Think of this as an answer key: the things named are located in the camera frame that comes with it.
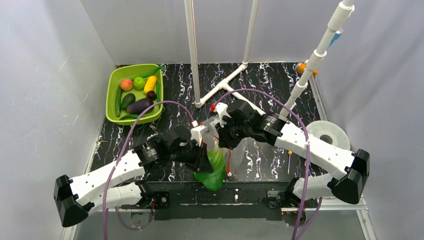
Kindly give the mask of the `toy bok choy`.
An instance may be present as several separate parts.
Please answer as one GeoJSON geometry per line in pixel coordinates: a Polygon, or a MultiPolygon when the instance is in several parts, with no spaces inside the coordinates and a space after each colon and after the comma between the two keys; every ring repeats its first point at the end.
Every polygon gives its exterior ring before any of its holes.
{"type": "Polygon", "coordinates": [[[226,150],[224,148],[215,147],[207,153],[209,163],[213,168],[212,173],[198,173],[193,174],[194,178],[203,184],[209,191],[217,191],[221,188],[226,177],[226,150]]]}

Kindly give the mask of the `toy purple eggplant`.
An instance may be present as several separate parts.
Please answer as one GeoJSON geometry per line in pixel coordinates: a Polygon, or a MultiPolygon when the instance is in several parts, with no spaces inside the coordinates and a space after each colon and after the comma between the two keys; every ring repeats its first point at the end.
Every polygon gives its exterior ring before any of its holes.
{"type": "Polygon", "coordinates": [[[126,108],[126,112],[128,114],[141,114],[144,110],[146,110],[148,107],[152,106],[154,104],[154,101],[150,98],[142,98],[132,104],[130,104],[126,108]]]}

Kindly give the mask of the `toy dark red plum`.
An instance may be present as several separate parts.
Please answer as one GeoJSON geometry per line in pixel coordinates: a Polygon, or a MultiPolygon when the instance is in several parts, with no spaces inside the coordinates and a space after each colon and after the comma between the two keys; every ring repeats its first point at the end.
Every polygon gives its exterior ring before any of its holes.
{"type": "Polygon", "coordinates": [[[154,90],[150,90],[147,92],[146,97],[152,101],[157,99],[157,93],[154,90]]]}

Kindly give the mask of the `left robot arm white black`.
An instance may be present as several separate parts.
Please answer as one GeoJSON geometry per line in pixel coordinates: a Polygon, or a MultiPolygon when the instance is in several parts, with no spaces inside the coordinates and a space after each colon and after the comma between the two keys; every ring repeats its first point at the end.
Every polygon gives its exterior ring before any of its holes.
{"type": "Polygon", "coordinates": [[[189,130],[179,126],[176,131],[155,135],[128,150],[119,161],[87,174],[59,176],[54,183],[53,199],[61,225],[72,227],[102,209],[152,203],[154,194],[145,183],[120,184],[168,162],[183,163],[195,173],[212,173],[214,169],[203,142],[208,127],[199,125],[189,130]]]}

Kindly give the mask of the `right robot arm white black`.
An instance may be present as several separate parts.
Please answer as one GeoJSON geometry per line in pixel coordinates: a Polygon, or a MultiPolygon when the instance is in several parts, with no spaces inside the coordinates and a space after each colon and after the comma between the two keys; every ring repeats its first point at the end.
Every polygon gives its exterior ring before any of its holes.
{"type": "Polygon", "coordinates": [[[326,174],[294,178],[285,190],[285,197],[292,203],[300,201],[304,186],[305,199],[336,197],[348,204],[358,204],[370,175],[370,154],[333,146],[305,132],[290,121],[284,121],[276,113],[259,113],[244,100],[231,104],[217,103],[212,111],[219,123],[215,126],[221,148],[234,149],[241,140],[253,138],[257,142],[292,151],[305,158],[310,150],[310,163],[323,168],[326,174]]]}

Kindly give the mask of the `clear zip bag orange zipper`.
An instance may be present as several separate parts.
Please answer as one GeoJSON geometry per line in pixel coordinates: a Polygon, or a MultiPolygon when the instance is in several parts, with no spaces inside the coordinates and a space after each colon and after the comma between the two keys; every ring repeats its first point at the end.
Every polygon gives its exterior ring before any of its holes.
{"type": "Polygon", "coordinates": [[[224,173],[228,178],[235,178],[236,175],[243,175],[245,168],[249,162],[248,157],[252,157],[254,154],[254,139],[245,138],[239,145],[234,149],[219,148],[218,147],[218,133],[214,129],[213,124],[218,121],[206,120],[200,123],[200,125],[206,127],[206,132],[202,134],[204,143],[207,144],[207,151],[213,151],[218,149],[220,153],[224,155],[224,173]]]}

